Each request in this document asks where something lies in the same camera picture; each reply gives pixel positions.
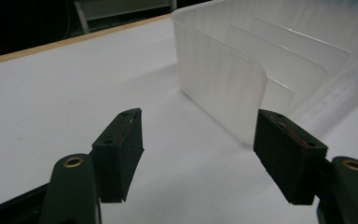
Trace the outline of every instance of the plastic storage bin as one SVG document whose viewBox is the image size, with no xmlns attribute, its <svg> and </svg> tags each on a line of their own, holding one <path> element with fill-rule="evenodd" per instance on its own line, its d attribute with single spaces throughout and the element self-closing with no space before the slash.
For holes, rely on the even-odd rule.
<svg viewBox="0 0 358 224">
<path fill-rule="evenodd" d="M 183 91 L 247 144 L 258 108 L 296 120 L 358 68 L 358 1 L 213 1 L 172 21 Z"/>
</svg>

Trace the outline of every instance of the red marking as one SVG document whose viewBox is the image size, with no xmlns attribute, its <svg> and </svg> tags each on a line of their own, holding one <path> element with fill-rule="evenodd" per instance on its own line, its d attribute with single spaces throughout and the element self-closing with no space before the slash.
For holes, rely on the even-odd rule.
<svg viewBox="0 0 358 224">
<path fill-rule="evenodd" d="M 281 125 L 281 127 L 283 127 L 287 133 L 289 133 L 294 139 L 297 140 L 297 142 L 303 146 L 303 147 L 310 147 L 310 145 L 308 145 L 308 143 L 304 140 L 302 140 L 301 138 L 299 138 L 296 133 L 290 129 L 286 124 L 282 123 L 282 122 L 277 122 L 277 124 Z"/>
</svg>

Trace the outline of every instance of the white tabletop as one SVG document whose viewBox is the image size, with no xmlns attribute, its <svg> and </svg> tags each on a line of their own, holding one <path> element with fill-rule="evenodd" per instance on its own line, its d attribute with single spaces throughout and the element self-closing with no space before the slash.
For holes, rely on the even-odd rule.
<svg viewBox="0 0 358 224">
<path fill-rule="evenodd" d="M 289 204 L 252 147 L 180 90 L 168 19 L 0 63 L 0 203 L 47 183 L 57 160 L 89 153 L 135 107 L 145 153 L 103 223 L 317 223 L 317 199 Z M 299 124 L 329 160 L 358 159 L 358 74 Z"/>
</svg>

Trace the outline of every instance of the translucent plastic container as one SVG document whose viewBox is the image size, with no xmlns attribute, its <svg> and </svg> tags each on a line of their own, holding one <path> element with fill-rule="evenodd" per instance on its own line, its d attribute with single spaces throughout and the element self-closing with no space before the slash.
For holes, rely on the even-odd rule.
<svg viewBox="0 0 358 224">
<path fill-rule="evenodd" d="M 183 91 L 247 144 L 258 108 L 296 120 L 358 68 L 358 1 L 212 1 L 172 21 Z"/>
</svg>

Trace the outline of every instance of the wooden table edge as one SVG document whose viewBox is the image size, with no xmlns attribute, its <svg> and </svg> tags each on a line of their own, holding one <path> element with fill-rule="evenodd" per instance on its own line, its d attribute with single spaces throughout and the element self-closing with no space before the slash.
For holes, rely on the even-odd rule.
<svg viewBox="0 0 358 224">
<path fill-rule="evenodd" d="M 56 48 L 59 48 L 59 47 L 62 47 L 62 46 L 75 44 L 75 43 L 78 43 L 78 42 L 81 42 L 81 41 L 84 41 L 84 40 L 88 40 L 88 39 L 92 39 L 92 38 L 95 38 L 95 37 L 99 37 L 99 36 L 103 36 L 103 35 L 109 35 L 109 34 L 112 34 L 112 33 L 118 32 L 118 31 L 123 31 L 123 30 L 130 29 L 132 27 L 145 25 L 145 24 L 148 24 L 150 22 L 161 21 L 161 20 L 169 18 L 170 16 L 171 15 L 163 15 L 163 16 L 147 19 L 147 20 L 144 20 L 144 21 L 137 21 L 137 22 L 125 24 L 125 25 L 122 25 L 122 26 L 102 30 L 102 31 L 91 33 L 91 34 L 88 34 L 88 35 L 81 35 L 81 36 L 77 36 L 77 37 L 74 37 L 74 38 L 61 40 L 61 41 L 58 41 L 58 42 L 38 46 L 38 47 L 35 47 L 35 48 L 31 48 L 31 49 L 24 49 L 24 50 L 12 52 L 12 53 L 9 53 L 9 54 L 0 55 L 0 63 L 6 62 L 6 61 L 9 61 L 9 60 L 12 60 L 12 59 L 17 59 L 17 58 L 20 58 L 20 57 L 28 56 L 28 55 L 31 55 L 31 54 L 35 54 L 35 53 L 38 53 L 38 52 L 42 52 L 42 51 L 45 51 L 45 50 L 48 50 L 48 49 L 56 49 Z"/>
</svg>

